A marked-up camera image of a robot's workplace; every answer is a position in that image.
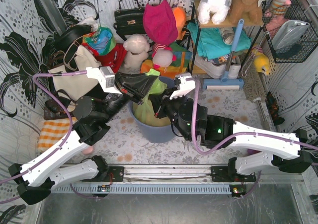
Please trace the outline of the green plastic trash bag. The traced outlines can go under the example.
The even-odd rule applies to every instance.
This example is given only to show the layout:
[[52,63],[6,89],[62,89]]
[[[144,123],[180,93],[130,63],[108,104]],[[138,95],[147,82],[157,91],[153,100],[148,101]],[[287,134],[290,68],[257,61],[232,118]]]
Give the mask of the green plastic trash bag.
[[161,119],[155,117],[152,102],[149,100],[150,94],[161,94],[166,88],[167,84],[161,82],[159,78],[157,78],[151,86],[147,95],[143,98],[143,104],[133,104],[134,116],[140,122],[153,127],[163,127],[170,125],[170,120],[167,117]]

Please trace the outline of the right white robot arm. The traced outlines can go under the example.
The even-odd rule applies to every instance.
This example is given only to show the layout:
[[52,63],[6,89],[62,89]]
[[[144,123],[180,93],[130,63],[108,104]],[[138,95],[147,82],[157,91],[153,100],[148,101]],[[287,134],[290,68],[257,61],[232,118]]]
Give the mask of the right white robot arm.
[[230,158],[225,166],[211,167],[214,182],[255,181],[255,173],[277,169],[302,173],[312,165],[311,154],[302,149],[301,133],[277,133],[244,125],[230,118],[209,115],[208,109],[184,96],[175,97],[176,88],[149,95],[155,117],[168,117],[187,141],[200,144],[210,152],[241,147],[256,153]]

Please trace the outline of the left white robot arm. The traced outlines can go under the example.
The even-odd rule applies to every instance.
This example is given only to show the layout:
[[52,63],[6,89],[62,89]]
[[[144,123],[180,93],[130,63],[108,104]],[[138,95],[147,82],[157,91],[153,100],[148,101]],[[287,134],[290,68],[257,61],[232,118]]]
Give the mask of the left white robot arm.
[[157,75],[123,74],[104,75],[101,69],[88,68],[72,73],[38,74],[38,77],[63,77],[84,75],[97,80],[107,94],[114,95],[106,101],[83,96],[76,101],[72,113],[77,121],[70,122],[67,133],[44,153],[25,164],[14,163],[9,167],[11,179],[17,183],[19,197],[28,205],[34,205],[47,198],[51,191],[65,184],[94,178],[104,178],[108,174],[108,164],[101,156],[94,156],[87,162],[61,168],[61,165],[76,154],[92,147],[110,130],[109,121],[126,106],[129,101],[142,103]]

